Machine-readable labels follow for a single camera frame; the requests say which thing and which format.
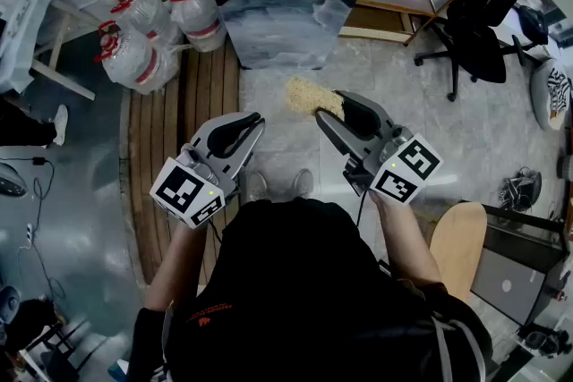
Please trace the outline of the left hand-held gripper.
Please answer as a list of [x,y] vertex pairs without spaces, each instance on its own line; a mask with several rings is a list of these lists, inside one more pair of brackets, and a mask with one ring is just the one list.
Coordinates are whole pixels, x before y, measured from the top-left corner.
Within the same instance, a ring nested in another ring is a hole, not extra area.
[[[209,119],[180,154],[169,157],[150,189],[150,196],[169,215],[198,228],[238,193],[236,176],[245,166],[265,129],[258,112],[234,112]],[[214,166],[215,158],[227,164]]]

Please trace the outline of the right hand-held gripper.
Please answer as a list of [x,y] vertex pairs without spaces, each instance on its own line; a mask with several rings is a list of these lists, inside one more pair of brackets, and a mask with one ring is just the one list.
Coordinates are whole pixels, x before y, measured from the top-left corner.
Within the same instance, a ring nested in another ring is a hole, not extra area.
[[419,133],[394,126],[378,103],[357,93],[335,90],[343,98],[344,121],[318,110],[315,119],[342,155],[343,173],[358,195],[374,191],[406,205],[443,165],[443,159]]

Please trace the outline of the yellow-brown sponge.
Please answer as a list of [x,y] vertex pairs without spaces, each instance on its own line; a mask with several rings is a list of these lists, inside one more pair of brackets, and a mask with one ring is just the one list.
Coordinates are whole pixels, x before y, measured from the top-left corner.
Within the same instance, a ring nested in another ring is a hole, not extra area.
[[339,94],[303,78],[291,78],[286,84],[287,105],[303,115],[315,115],[322,109],[344,120],[343,102]]

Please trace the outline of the person's right forearm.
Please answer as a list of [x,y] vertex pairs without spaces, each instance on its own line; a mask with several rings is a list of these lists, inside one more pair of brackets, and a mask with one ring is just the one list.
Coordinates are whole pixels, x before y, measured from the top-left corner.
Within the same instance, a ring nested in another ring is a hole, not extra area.
[[423,238],[413,210],[375,191],[369,191],[369,195],[379,212],[392,273],[417,286],[440,284],[437,262]]

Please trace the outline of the person's left forearm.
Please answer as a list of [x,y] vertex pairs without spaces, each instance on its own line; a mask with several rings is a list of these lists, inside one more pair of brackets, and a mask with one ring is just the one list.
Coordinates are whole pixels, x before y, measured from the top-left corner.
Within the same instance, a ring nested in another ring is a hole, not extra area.
[[171,304],[183,307],[196,297],[206,238],[206,225],[195,229],[183,223],[177,226],[146,292],[144,308],[163,312]]

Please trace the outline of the person's left grey shoe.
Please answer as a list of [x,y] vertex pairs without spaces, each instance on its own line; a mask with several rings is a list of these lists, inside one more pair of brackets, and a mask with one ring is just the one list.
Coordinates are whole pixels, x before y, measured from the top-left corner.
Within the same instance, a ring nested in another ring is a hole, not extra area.
[[269,199],[268,185],[261,173],[253,171],[248,175],[246,195],[250,202]]

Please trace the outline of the person's grey shoe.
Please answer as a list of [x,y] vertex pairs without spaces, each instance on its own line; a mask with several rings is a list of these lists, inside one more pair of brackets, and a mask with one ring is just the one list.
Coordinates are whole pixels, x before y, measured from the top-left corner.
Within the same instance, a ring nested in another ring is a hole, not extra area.
[[292,192],[295,198],[309,199],[314,190],[314,178],[312,172],[305,168],[295,177]]
[[261,173],[253,171],[248,175],[246,195],[250,202],[269,199],[268,185]]

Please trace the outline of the person's right grey shoe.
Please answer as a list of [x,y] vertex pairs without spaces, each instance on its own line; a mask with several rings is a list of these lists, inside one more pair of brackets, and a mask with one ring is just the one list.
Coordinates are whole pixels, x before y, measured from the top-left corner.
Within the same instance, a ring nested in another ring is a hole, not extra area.
[[295,177],[292,192],[295,198],[309,199],[314,190],[314,178],[312,172],[305,168]]

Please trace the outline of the wooden slat platform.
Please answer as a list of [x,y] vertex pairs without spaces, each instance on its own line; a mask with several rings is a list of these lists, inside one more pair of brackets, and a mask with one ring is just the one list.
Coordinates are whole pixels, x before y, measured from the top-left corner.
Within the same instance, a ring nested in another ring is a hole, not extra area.
[[202,123],[238,109],[239,62],[231,42],[199,53],[183,51],[180,72],[143,96],[126,89],[120,117],[119,174],[124,225],[137,285],[152,281],[178,221],[150,196],[169,157],[176,157]]

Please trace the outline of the clear plastic water jugs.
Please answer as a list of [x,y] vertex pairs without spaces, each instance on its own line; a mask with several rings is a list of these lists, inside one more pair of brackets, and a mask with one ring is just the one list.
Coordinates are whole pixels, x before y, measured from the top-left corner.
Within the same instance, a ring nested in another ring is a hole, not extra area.
[[101,23],[98,42],[93,61],[103,65],[112,82],[142,95],[162,89],[179,71],[175,55],[131,26],[121,29],[115,21]]

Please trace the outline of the black office chair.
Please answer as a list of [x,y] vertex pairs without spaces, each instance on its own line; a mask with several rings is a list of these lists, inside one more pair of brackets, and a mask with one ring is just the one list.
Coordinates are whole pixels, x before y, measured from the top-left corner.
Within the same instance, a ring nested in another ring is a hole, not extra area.
[[464,69],[471,81],[502,84],[506,81],[504,56],[516,54],[525,63],[525,51],[546,46],[549,42],[548,25],[541,12],[522,5],[517,14],[519,25],[530,43],[523,45],[517,36],[513,43],[500,45],[494,28],[501,25],[517,0],[454,0],[447,8],[447,18],[431,25],[446,49],[441,52],[416,55],[414,64],[421,66],[427,60],[447,57],[451,62],[451,102],[458,96],[458,71]]

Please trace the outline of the zebra print pillow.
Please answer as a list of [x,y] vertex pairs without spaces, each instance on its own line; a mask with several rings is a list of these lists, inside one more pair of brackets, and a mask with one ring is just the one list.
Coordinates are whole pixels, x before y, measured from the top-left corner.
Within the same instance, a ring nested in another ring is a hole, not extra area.
[[549,59],[537,67],[530,80],[530,96],[536,121],[544,131],[558,131],[569,110],[573,84],[565,66]]

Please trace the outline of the black side table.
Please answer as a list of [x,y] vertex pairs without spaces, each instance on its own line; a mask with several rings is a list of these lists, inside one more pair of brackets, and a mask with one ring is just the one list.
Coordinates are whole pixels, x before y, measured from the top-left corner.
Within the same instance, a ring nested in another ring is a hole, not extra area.
[[569,247],[564,225],[515,211],[484,206],[487,229],[483,248],[545,274],[535,308],[525,327],[546,309],[560,289],[560,277]]

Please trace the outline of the grey laptop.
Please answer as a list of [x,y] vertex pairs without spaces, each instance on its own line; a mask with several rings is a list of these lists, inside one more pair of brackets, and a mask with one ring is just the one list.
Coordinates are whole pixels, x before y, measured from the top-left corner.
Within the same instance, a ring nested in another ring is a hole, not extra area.
[[544,279],[545,274],[483,248],[471,292],[524,326]]

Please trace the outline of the white covered wooden table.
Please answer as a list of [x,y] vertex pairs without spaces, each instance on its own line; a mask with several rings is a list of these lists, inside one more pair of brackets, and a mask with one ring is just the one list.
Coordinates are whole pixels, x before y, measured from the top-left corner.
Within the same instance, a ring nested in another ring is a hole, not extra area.
[[[64,17],[49,48],[50,64],[43,64],[37,59],[36,44],[50,6],[63,13]],[[0,37],[0,95],[12,90],[21,94],[33,82],[30,71],[35,71],[88,100],[95,99],[93,91],[56,70],[71,18],[94,28],[99,25],[92,15],[61,0],[18,0]]]

